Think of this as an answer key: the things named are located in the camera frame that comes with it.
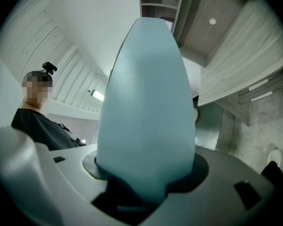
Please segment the person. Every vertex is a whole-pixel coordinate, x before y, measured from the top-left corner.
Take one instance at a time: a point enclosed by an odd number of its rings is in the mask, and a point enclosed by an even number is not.
[[[29,72],[22,83],[25,97],[11,126],[29,135],[34,142],[45,144],[50,151],[86,145],[63,124],[57,124],[41,113],[52,85],[52,77],[45,70]]]
[[[283,173],[279,168],[281,157],[280,149],[274,148],[268,155],[267,166],[261,172],[261,175],[266,177],[276,189],[283,186]]]

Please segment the foot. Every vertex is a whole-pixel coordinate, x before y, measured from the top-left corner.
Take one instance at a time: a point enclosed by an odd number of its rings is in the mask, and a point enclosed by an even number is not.
[[[272,150],[267,158],[267,164],[269,164],[271,161],[274,161],[277,163],[278,167],[280,166],[281,163],[281,151],[279,148],[275,148]]]

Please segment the neck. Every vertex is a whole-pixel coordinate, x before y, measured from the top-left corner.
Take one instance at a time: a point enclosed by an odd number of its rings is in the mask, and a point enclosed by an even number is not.
[[[30,110],[33,110],[33,111],[36,111],[36,112],[39,112],[41,113],[41,110],[28,104],[27,102],[23,102],[22,105],[21,105],[21,109],[30,109]]]

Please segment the tiled floor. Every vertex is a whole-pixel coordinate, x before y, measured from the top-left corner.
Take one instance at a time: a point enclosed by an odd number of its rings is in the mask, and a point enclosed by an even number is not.
[[[260,173],[275,147],[282,151],[283,171],[283,91],[250,103],[248,127],[235,119],[229,154]]]

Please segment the light blue panel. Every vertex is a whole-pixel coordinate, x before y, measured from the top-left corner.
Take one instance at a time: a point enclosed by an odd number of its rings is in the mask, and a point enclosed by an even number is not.
[[[192,94],[178,46],[164,20],[139,18],[120,50],[103,104],[97,164],[144,200],[191,172]]]

